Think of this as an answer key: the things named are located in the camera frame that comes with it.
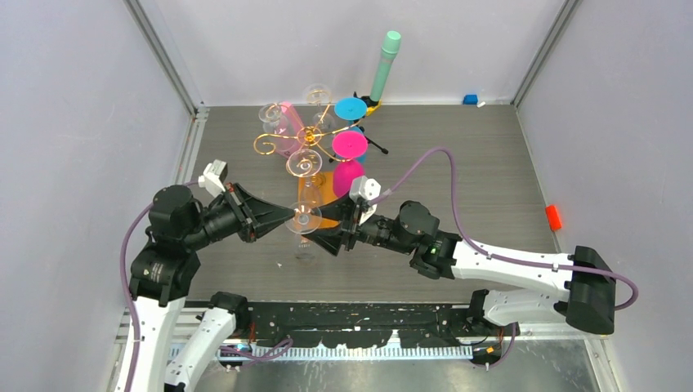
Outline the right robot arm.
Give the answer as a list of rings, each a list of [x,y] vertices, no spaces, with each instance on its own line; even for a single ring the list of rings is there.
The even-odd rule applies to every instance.
[[[365,215],[365,202],[342,197],[320,208],[336,221],[306,238],[336,256],[357,243],[410,256],[410,266],[426,278],[475,279],[512,286],[509,292],[472,293],[467,326],[477,335],[514,323],[557,323],[586,333],[615,330],[616,279],[599,253],[577,246],[572,253],[537,253],[466,240],[439,228],[421,203],[406,201],[396,218]]]

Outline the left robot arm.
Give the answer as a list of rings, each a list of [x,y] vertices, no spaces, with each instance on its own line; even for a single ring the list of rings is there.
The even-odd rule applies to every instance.
[[[185,183],[161,189],[140,216],[150,222],[147,243],[130,265],[120,265],[131,327],[116,389],[192,391],[222,342],[244,336],[252,323],[246,297],[218,292],[183,351],[167,362],[201,266],[197,252],[232,235],[254,243],[291,220],[294,211],[256,198],[238,184],[222,186],[205,207]]]

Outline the clear flute glass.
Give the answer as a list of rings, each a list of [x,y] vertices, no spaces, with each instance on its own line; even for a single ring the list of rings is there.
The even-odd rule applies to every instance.
[[[323,159],[313,149],[298,149],[286,162],[289,174],[299,179],[298,202],[309,207],[318,207],[323,202],[320,188],[324,184],[321,174]]]

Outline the clear wine glass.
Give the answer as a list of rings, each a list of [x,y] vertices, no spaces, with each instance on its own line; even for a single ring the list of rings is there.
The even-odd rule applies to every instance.
[[[296,202],[290,208],[293,210],[293,217],[285,222],[285,226],[294,234],[294,258],[299,263],[310,264],[316,258],[316,246],[307,235],[321,226],[323,217],[315,203]]]

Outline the magenta plastic wine glass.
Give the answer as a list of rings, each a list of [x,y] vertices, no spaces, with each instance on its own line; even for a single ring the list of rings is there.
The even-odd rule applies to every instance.
[[[368,149],[368,141],[361,131],[338,133],[332,142],[333,151],[340,159],[333,171],[333,193],[338,198],[348,194],[352,181],[364,175],[361,157]]]

